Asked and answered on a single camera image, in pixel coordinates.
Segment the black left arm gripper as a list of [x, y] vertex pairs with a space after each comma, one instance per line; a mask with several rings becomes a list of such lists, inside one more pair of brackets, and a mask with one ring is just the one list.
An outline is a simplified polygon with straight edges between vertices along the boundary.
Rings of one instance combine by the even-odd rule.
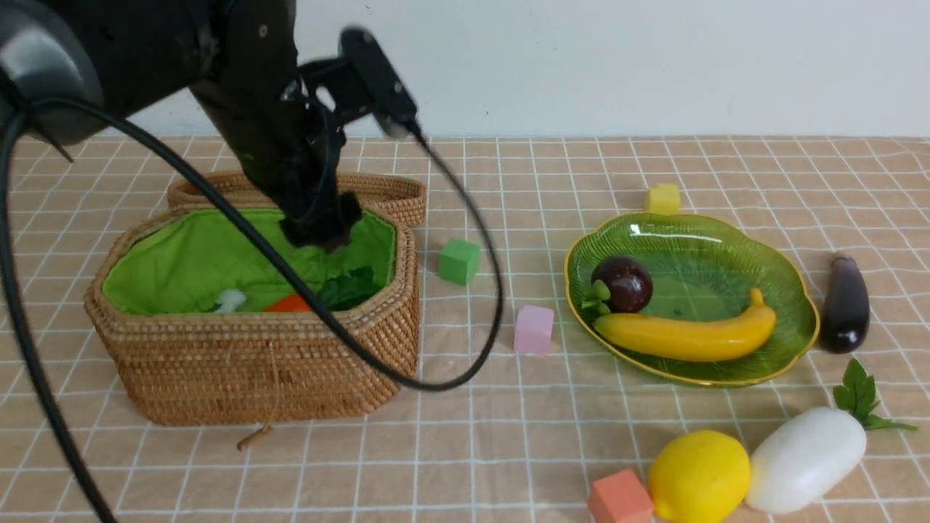
[[294, 139], [268, 153], [242, 155], [243, 173], [281, 209], [281, 229], [293, 247], [333, 253], [349, 244], [362, 216], [358, 198], [339, 189], [345, 133], [315, 96], [294, 95], [283, 105], [300, 115]]

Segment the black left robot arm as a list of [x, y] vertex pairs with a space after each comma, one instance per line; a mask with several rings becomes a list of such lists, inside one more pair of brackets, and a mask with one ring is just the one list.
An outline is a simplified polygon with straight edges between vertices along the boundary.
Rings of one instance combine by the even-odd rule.
[[296, 247], [348, 244], [336, 124], [298, 77], [293, 1], [4, 1], [2, 115], [69, 96], [129, 117], [188, 89]]

